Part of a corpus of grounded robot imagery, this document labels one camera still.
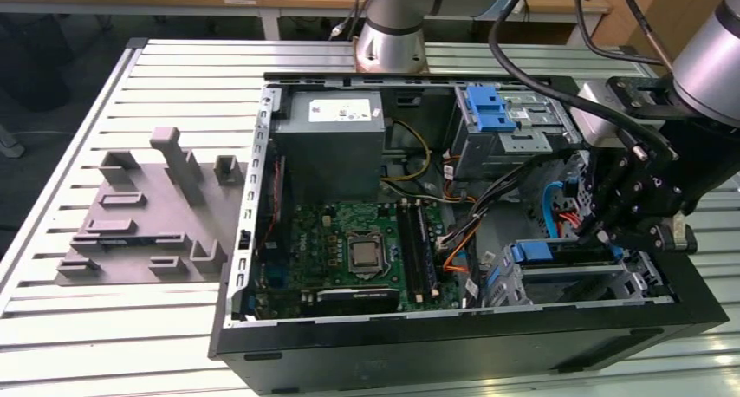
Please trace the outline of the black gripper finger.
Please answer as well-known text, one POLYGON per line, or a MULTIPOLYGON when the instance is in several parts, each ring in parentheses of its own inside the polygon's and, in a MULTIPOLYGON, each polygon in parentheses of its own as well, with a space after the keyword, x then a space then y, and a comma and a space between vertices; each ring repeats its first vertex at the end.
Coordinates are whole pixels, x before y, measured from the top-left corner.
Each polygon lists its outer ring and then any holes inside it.
POLYGON ((592 153, 587 184, 591 193, 588 215, 579 227, 579 243, 595 244, 597 233, 613 231, 631 216, 631 207, 641 193, 643 162, 633 153, 592 153))
POLYGON ((600 220, 609 244, 620 248, 655 252, 673 245, 668 218, 623 214, 600 220))

